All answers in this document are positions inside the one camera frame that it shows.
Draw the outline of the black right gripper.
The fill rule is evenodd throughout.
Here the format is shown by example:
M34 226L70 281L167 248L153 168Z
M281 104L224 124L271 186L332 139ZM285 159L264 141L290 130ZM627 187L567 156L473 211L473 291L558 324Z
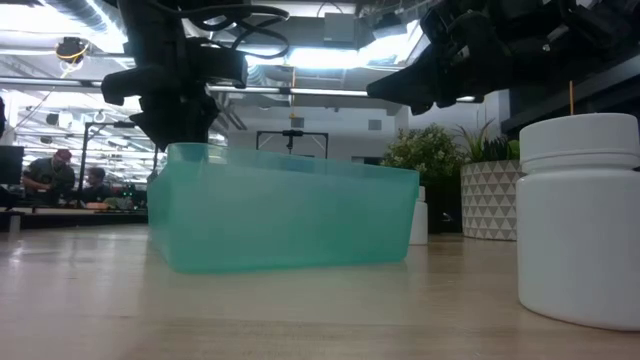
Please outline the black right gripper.
M409 66L366 87L373 98L402 98L413 114L464 96L504 90L513 57L485 10L487 0L439 0L420 20L430 45Z

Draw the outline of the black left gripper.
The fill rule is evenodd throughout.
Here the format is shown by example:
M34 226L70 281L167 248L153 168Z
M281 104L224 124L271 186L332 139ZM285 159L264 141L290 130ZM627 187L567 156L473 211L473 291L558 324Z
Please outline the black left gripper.
M116 105L139 96L141 111L130 120L159 150L165 150L170 140L169 106L180 105L174 143L209 141L209 129L219 114L216 102L204 89L209 78L209 69L199 65L150 64L106 75L101 91L105 101Z

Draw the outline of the small white pill bottle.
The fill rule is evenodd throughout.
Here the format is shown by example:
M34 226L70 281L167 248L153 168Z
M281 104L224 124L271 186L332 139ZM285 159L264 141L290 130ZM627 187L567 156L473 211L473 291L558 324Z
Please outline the small white pill bottle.
M419 187L418 198L416 199L410 244L426 245L428 243L428 204L426 203L425 187Z

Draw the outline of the large white pill bottle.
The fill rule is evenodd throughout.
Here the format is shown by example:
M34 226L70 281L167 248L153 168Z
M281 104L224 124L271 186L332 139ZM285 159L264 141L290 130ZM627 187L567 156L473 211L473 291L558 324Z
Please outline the large white pill bottle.
M518 296L528 310L640 331L640 126L621 113L544 120L519 134Z

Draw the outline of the translucent teal plastic basket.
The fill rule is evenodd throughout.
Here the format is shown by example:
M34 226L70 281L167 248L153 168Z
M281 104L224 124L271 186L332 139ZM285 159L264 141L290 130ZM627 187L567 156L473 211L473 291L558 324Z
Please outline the translucent teal plastic basket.
M412 170L175 143L147 187L150 236L182 273L398 262L418 194Z

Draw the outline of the white-flowered plant in black pot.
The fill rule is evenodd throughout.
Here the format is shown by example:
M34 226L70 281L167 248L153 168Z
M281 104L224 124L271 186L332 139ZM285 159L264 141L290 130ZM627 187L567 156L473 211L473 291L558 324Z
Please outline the white-flowered plant in black pot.
M425 188L430 234L462 232L462 163L454 136L437 124L399 130L381 161L383 166L419 173L419 185Z

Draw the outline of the grey ceiling box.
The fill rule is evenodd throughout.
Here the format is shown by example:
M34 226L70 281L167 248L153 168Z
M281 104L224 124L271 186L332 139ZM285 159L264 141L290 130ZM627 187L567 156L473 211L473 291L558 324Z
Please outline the grey ceiling box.
M325 42L353 43L355 40L355 29L355 17L352 14L324 14L323 40Z

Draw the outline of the person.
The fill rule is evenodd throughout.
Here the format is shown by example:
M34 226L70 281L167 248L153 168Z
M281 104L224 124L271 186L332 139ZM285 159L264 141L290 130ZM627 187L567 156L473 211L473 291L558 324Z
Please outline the person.
M69 150L59 149L51 157L32 161L22 175L26 198L39 204L57 206L72 192L75 184L71 158Z
M112 197L110 187L104 182L105 176L105 170L100 167L92 167L87 171L87 184L81 195L84 203L104 202Z

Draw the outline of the succulent in white geometric pot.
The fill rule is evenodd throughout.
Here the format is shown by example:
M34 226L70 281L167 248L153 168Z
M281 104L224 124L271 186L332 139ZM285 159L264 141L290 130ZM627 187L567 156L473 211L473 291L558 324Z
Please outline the succulent in white geometric pot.
M517 239L516 183L521 177L520 147L505 135L489 136L488 123L458 134L465 141L461 167L463 235L497 241Z

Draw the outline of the black background table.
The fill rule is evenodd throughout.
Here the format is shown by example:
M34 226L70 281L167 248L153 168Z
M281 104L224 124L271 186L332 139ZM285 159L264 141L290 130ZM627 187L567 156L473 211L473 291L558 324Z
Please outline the black background table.
M100 212L86 209L21 208L0 211L0 233L12 225L21 230L146 224L144 212Z

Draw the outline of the black monitor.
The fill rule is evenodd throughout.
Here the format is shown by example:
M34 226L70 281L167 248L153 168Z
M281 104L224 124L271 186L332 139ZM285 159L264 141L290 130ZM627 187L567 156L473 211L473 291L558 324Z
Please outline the black monitor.
M0 145L0 185L20 183L23 157L23 147Z

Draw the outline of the black counter ledge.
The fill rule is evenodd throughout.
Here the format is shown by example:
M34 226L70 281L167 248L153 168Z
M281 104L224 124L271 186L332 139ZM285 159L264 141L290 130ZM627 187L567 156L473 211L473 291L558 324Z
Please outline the black counter ledge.
M640 116L640 53L606 71L588 76L572 87L575 113L622 112ZM549 90L513 89L510 117L501 131L516 136L525 126L570 114L569 84Z

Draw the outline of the black frame stand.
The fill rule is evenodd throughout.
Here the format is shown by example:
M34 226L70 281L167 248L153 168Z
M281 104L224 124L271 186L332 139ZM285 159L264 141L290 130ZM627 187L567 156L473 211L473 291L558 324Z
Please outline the black frame stand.
M302 137L311 137L312 140L321 148L324 152L324 158L329 157L329 134L326 132L305 132L302 130L289 129L281 131L270 130L258 130L255 135L255 149L260 150L262 146L266 145L270 141L270 137L264 141L261 141L262 135L281 135L287 139L286 149L289 154L292 154L294 148L294 139Z

